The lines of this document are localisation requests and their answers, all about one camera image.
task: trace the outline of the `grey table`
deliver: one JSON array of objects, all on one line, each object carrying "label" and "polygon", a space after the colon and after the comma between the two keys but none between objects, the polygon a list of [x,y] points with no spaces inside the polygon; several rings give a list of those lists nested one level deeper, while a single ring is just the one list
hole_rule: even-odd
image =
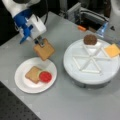
[{"label": "grey table", "polygon": [[20,35],[0,47],[0,80],[42,120],[118,120],[120,119],[120,74],[104,88],[87,90],[76,86],[65,72],[63,56],[67,47],[90,32],[53,13],[49,13],[43,35],[55,47],[50,58],[57,67],[54,85],[45,92],[27,94],[17,88],[14,74],[18,66],[36,57],[31,42],[20,45]]}]

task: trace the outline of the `plate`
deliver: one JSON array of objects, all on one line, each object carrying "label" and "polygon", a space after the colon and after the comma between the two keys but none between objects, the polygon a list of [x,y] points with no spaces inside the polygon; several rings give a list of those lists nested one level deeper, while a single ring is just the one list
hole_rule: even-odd
[{"label": "plate", "polygon": [[[47,70],[52,74],[52,80],[49,83],[39,82],[33,83],[25,77],[25,74],[33,67],[36,66],[43,70]],[[31,58],[23,62],[15,72],[15,83],[19,89],[26,93],[39,93],[50,88],[55,82],[57,77],[57,69],[53,62],[50,60],[42,61],[39,57]]]},{"label": "plate", "polygon": [[65,70],[73,79],[84,84],[99,85],[110,81],[120,68],[120,57],[110,58],[104,51],[108,45],[100,39],[96,45],[85,45],[83,39],[77,40],[65,51]]}]

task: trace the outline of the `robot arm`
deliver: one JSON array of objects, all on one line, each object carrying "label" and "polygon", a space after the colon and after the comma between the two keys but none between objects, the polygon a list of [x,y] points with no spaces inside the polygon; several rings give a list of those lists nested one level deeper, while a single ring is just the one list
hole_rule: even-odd
[{"label": "robot arm", "polygon": [[29,6],[40,2],[40,0],[2,0],[2,2],[10,12],[18,31],[23,37],[20,43],[26,39],[34,40],[46,31],[46,27],[40,18],[36,18],[29,9]]}]

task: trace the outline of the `toy sandwich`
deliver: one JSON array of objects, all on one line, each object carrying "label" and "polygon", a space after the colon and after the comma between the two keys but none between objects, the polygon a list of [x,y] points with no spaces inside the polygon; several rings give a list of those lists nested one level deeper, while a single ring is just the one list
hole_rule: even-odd
[{"label": "toy sandwich", "polygon": [[31,80],[33,83],[37,84],[38,82],[48,83],[52,79],[52,75],[48,71],[43,71],[42,69],[33,66],[25,75],[25,77]]}]

